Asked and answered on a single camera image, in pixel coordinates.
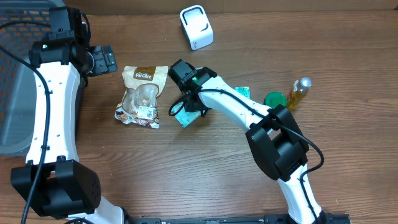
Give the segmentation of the teal white wet wipes pack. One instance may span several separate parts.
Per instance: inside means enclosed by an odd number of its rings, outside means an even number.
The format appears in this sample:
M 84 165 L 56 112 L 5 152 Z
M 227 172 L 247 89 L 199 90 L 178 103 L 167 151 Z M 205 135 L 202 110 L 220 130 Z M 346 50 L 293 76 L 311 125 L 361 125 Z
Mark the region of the teal white wet wipes pack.
M 183 128 L 186 128 L 189 126 L 194 120 L 199 118 L 201 116 L 201 113 L 199 111 L 196 112 L 187 112 L 185 111 L 184 105 L 182 102 L 179 104 L 175 105 L 172 108 L 172 113 L 176 113 L 180 108 L 182 108 L 176 115 L 175 119 L 181 124 Z

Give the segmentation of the brown white snack packet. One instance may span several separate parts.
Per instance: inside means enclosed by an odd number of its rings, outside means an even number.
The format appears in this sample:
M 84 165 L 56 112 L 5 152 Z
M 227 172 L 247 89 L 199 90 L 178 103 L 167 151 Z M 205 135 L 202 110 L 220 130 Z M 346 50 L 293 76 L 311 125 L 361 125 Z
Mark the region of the brown white snack packet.
M 167 66 L 126 66 L 122 72 L 124 96 L 114 117 L 124 124 L 159 128 L 157 100 L 167 81 Z

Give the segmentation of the teal snack packet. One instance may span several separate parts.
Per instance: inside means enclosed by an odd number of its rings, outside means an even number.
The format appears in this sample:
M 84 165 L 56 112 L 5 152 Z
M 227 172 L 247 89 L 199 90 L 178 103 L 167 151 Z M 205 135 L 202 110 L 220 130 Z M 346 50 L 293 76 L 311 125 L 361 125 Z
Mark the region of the teal snack packet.
M 251 91 L 248 86 L 237 86 L 234 88 L 238 93 L 242 94 L 246 98 L 251 98 Z

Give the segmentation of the green lid white jar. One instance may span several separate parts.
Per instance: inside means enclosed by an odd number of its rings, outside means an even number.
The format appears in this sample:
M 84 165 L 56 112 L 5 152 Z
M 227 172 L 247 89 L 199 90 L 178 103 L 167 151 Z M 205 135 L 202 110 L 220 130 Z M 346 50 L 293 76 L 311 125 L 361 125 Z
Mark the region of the green lid white jar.
M 265 98 L 264 98 L 264 105 L 269 106 L 270 108 L 275 108 L 279 105 L 286 106 L 287 100 L 285 96 L 278 91 L 273 91 L 270 92 Z

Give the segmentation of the yellow dish soap bottle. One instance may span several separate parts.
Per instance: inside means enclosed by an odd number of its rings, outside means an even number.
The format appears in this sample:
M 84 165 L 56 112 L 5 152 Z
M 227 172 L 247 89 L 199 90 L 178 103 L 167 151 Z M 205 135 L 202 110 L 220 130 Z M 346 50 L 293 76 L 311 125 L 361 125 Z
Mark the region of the yellow dish soap bottle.
M 306 97 L 311 85 L 312 80 L 309 77 L 303 77 L 296 80 L 293 87 L 285 96 L 286 108 L 290 111 L 294 111 L 297 105 Z

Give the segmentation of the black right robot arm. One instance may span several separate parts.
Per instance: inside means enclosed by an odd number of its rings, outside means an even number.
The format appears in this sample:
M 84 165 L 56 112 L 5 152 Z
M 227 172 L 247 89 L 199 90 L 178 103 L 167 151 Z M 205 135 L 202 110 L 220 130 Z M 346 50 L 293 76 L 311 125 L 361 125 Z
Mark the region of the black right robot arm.
M 185 110 L 202 116 L 214 109 L 237 124 L 246 135 L 253 159 L 260 170 L 278 181 L 295 223 L 321 223 L 322 209 L 308 182 L 307 156 L 314 144 L 303 136 L 291 112 L 284 106 L 270 108 L 232 89 L 207 67 L 184 63 L 169 70 L 183 93 Z

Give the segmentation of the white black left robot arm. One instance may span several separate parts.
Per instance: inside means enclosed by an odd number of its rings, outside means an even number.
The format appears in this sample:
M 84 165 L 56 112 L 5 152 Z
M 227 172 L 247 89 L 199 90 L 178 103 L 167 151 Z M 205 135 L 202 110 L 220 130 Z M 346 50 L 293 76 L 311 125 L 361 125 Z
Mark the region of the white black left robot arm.
M 67 223 L 125 223 L 123 208 L 101 193 L 96 172 L 80 163 L 76 142 L 79 89 L 87 78 L 117 70 L 111 46 L 75 38 L 35 42 L 26 66 L 36 88 L 34 130 L 25 165 L 11 170 L 11 184 L 40 217 Z

